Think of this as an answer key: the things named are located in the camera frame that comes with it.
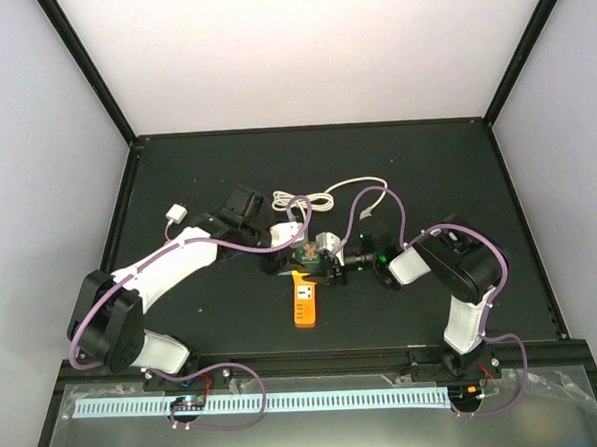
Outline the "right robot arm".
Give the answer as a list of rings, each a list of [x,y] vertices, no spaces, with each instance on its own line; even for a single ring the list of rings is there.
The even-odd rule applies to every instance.
[[[466,377],[476,367],[475,351],[487,342],[494,299],[509,278],[506,251],[457,214],[401,246],[393,243],[380,222],[371,223],[358,241],[352,248],[342,241],[323,247],[325,262],[318,279],[328,285],[344,284],[348,272],[370,270],[384,287],[396,290],[434,276],[451,296],[440,364],[448,376]]]

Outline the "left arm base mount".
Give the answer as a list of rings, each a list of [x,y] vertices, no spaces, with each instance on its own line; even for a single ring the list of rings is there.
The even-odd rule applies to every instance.
[[[202,368],[203,366],[200,358],[196,355],[191,355],[180,371],[173,374],[173,377],[183,378],[183,381],[168,380],[154,373],[152,370],[149,370],[149,377],[144,379],[144,391],[162,391],[165,393],[174,391],[188,392],[189,390],[192,392],[208,391],[213,382],[209,373],[194,378],[188,378],[191,373],[195,373]]]

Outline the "green cube socket adapter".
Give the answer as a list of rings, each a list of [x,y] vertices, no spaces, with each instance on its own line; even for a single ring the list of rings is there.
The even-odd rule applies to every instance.
[[[315,273],[321,268],[322,254],[315,242],[306,242],[303,246],[297,247],[292,257],[301,266],[300,272]]]

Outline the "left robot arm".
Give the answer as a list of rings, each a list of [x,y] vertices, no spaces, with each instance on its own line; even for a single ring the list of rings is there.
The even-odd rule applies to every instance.
[[[114,272],[94,270],[81,284],[67,331],[74,369],[131,367],[165,374],[180,389],[194,386],[201,365],[193,350],[171,335],[147,330],[144,317],[188,276],[237,253],[274,254],[304,237],[312,208],[302,218],[272,220],[262,194],[240,186],[225,204],[191,219],[178,236]]]

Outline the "white usb charger plug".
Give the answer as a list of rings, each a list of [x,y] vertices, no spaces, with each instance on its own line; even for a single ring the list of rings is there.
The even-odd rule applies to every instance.
[[[166,219],[167,224],[176,224],[179,225],[188,214],[188,210],[180,205],[180,204],[173,204],[172,207],[166,212]]]

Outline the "orange power strip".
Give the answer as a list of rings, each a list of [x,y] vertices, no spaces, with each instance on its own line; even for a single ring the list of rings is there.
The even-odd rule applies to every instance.
[[[305,274],[292,273],[294,283],[293,319],[296,328],[312,328],[316,325],[316,287],[314,282],[306,281]]]

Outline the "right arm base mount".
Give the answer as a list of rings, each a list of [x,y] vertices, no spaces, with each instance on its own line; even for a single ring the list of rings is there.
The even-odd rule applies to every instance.
[[[416,347],[408,351],[409,364],[401,372],[414,381],[475,381],[485,377],[479,365],[490,367],[495,353],[485,342],[466,355],[445,345]]]

